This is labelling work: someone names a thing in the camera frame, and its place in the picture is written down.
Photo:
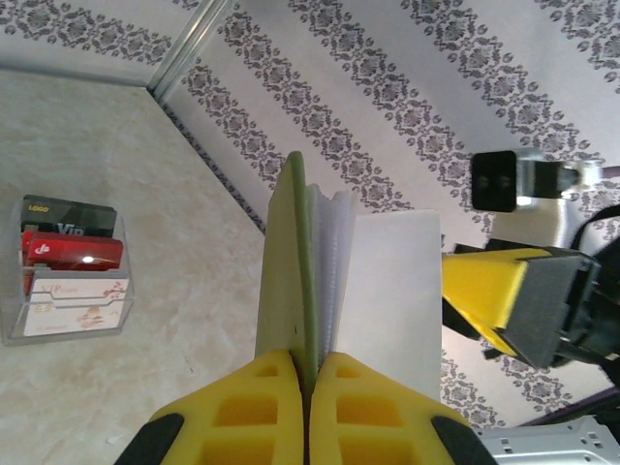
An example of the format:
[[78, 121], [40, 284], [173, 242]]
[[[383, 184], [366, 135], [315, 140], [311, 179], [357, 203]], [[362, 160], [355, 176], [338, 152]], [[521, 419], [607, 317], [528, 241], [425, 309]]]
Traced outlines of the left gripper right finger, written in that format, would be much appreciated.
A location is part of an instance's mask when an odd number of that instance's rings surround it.
[[331, 353], [309, 419], [310, 465], [498, 465], [457, 411]]

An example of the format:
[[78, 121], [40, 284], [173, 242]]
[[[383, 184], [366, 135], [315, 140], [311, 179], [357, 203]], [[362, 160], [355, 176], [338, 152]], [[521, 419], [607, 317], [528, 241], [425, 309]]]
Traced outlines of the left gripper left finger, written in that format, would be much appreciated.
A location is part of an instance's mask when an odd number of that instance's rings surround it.
[[159, 409], [113, 465], [304, 465], [290, 354], [271, 351]]

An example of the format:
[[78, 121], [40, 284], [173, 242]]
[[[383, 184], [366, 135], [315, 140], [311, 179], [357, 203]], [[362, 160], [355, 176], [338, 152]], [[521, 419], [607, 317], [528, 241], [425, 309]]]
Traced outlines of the green card holder wallet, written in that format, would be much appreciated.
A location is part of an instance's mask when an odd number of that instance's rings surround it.
[[440, 395], [440, 219], [363, 213], [325, 195], [292, 152], [268, 204], [255, 353], [288, 353], [304, 398], [332, 353], [430, 398]]

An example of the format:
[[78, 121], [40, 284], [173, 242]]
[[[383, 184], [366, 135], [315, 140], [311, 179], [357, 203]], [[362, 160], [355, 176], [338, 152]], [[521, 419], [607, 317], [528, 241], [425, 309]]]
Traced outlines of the white floral VIP card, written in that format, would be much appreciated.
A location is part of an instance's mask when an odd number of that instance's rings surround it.
[[117, 328], [130, 280], [36, 278], [24, 324], [25, 336]]

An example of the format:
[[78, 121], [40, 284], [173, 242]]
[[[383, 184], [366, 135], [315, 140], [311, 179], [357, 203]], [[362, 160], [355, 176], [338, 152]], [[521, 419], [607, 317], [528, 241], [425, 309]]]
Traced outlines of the red card white logo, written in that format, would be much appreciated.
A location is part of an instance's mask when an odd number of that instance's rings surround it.
[[25, 266], [52, 270], [107, 271], [122, 261], [124, 243], [114, 238], [57, 232], [25, 232], [22, 258]]

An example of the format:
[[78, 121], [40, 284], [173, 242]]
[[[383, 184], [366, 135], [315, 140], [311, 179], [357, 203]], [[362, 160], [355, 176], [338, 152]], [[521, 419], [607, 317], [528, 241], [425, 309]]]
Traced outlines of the black VIP membership card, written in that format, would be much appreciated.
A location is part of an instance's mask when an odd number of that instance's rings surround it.
[[25, 195], [21, 201], [23, 232], [112, 238], [117, 211], [105, 205]]

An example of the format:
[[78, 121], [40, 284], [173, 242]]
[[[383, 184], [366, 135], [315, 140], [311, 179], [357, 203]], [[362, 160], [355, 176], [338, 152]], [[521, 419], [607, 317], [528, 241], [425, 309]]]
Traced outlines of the aluminium corner post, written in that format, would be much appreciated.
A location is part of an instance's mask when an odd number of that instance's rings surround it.
[[183, 72], [186, 63], [215, 24], [233, 5], [233, 0], [200, 0], [190, 19], [172, 42], [170, 51], [147, 84], [151, 96], [161, 103]]

